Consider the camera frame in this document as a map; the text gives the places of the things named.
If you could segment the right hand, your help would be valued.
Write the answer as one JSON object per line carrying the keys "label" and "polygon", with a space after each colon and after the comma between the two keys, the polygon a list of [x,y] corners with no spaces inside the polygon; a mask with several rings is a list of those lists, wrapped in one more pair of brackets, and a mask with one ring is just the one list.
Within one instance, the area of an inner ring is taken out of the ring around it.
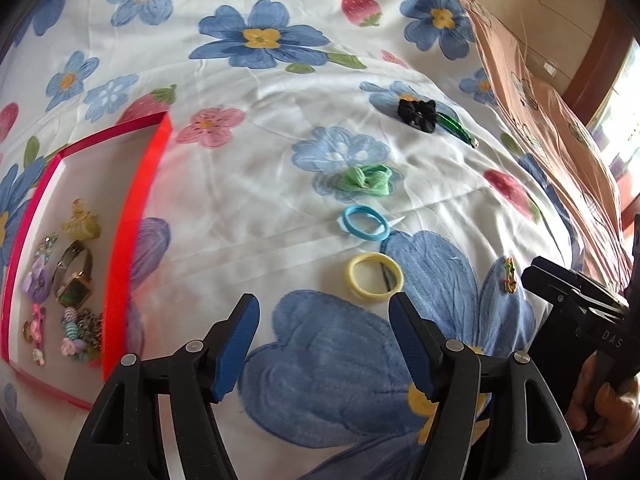
{"label": "right hand", "polygon": [[[594,382],[597,356],[585,360],[565,419],[570,429],[582,431],[587,425],[586,408],[588,389]],[[596,397],[593,407],[603,420],[599,429],[582,445],[582,462],[586,468],[608,466],[619,460],[639,432],[639,375],[622,386],[618,393],[606,382]]]}

